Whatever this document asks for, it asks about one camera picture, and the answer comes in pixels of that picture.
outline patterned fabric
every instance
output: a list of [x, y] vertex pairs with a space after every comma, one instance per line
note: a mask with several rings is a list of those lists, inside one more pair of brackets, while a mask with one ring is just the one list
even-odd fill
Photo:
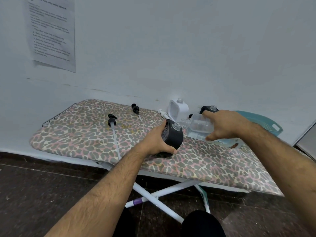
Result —
[[[118, 162], [108, 114], [117, 117], [116, 133], [121, 156], [163, 119], [157, 111], [140, 108], [143, 121], [127, 105], [89, 99], [74, 105], [38, 130], [30, 139], [33, 148], [81, 159]], [[185, 179], [282, 195], [249, 147], [228, 149], [184, 137], [171, 158], [150, 156], [141, 169]]]

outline hand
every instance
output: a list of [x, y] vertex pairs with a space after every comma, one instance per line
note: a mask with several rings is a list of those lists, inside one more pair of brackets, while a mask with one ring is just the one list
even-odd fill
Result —
[[204, 111], [202, 115], [209, 118], [214, 125], [214, 131], [205, 138], [207, 141], [240, 137], [252, 123], [235, 111]]
[[177, 150], [174, 147], [164, 143], [161, 138], [161, 134], [165, 126], [166, 120], [164, 120], [160, 126], [157, 126], [148, 132], [145, 138], [139, 143], [146, 149], [148, 155], [155, 155], [162, 151], [172, 154], [177, 153]]

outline teal basket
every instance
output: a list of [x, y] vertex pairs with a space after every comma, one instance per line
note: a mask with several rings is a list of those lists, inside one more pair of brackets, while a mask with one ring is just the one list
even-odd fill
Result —
[[283, 128], [278, 123], [271, 120], [270, 118], [267, 118], [265, 116], [258, 115], [255, 113], [247, 112], [247, 111], [236, 111], [236, 112], [246, 117], [248, 120], [261, 125], [263, 128], [265, 128], [267, 131], [274, 134], [275, 136], [278, 136], [283, 131]]

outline clear plastic bottle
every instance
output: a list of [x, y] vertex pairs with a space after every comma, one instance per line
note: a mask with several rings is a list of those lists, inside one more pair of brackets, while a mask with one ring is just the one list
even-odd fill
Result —
[[[211, 121], [201, 114], [193, 114], [189, 120], [182, 119], [179, 123], [175, 122], [173, 127], [175, 129], [182, 127], [186, 129], [186, 135], [188, 137], [202, 141], [205, 141], [205, 137], [214, 131], [214, 126]], [[242, 140], [239, 138], [218, 139], [211, 142], [227, 148], [239, 147], [242, 144]]]

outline floor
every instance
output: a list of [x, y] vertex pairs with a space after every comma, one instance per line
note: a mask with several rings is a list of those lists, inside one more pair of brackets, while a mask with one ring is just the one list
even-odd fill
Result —
[[[105, 174], [101, 168], [0, 153], [0, 235], [44, 236]], [[136, 182], [152, 192], [177, 183], [145, 176]], [[227, 236], [313, 236], [283, 197], [204, 189]], [[129, 200], [138, 197], [132, 191]], [[194, 187], [159, 199], [182, 217], [204, 210]], [[151, 203], [130, 211], [138, 237], [180, 236], [180, 224]]]

